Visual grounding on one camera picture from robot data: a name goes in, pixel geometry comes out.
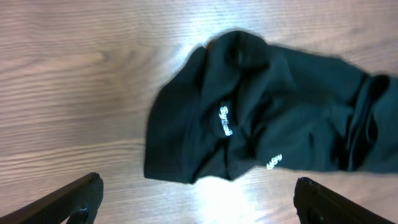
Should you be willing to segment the black t-shirt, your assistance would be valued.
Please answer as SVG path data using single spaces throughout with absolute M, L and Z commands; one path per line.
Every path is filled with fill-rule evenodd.
M 243 31 L 197 48 L 154 101 L 144 176 L 192 184 L 256 166 L 397 172 L 397 78 Z

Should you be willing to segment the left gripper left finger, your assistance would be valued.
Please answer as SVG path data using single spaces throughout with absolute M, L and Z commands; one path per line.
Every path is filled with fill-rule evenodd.
M 92 172 L 1 217 L 1 223 L 93 224 L 103 195 L 104 182 L 98 173 Z

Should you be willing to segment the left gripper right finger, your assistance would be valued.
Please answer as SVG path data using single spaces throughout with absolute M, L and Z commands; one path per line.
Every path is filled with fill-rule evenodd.
M 308 177 L 296 182 L 294 206 L 301 224 L 394 224 Z

